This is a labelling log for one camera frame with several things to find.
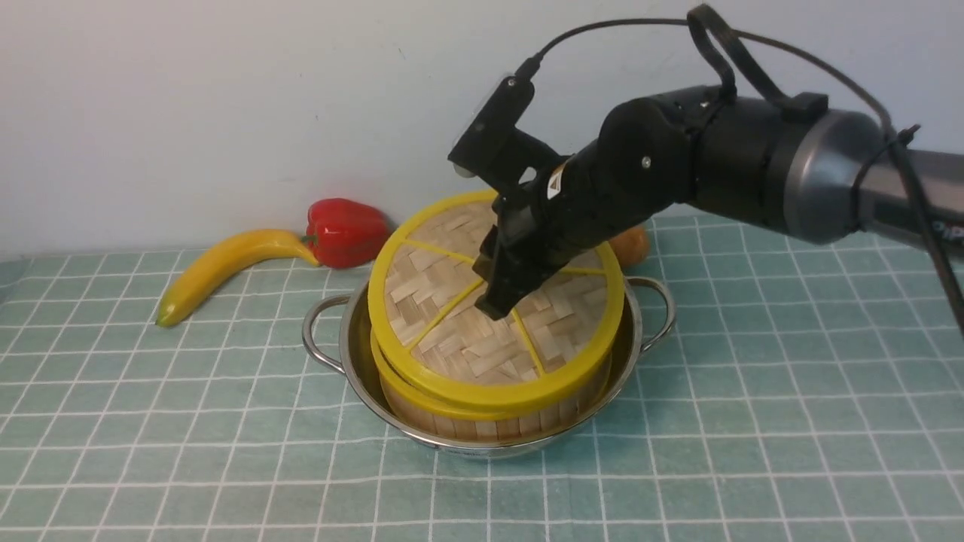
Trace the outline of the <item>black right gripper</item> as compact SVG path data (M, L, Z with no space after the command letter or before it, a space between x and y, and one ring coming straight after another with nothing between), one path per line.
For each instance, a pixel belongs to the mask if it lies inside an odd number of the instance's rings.
M475 308L505 318L527 295L581 254L679 200L671 159L641 154L576 154L493 203L493 253L473 271L485 282Z

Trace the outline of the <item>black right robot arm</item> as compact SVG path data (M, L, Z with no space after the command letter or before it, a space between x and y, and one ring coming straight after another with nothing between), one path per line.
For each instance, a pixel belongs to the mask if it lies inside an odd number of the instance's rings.
M599 135L564 157L517 128L533 99L520 76L500 82L449 154L497 191L496 225L475 271L476 306L492 319L577 256L672 205L689 205L814 245L867 231L906 245L936 243L954 309L962 292L962 157L906 148L869 116L822 95L779 108L715 87L637 97L607 114Z

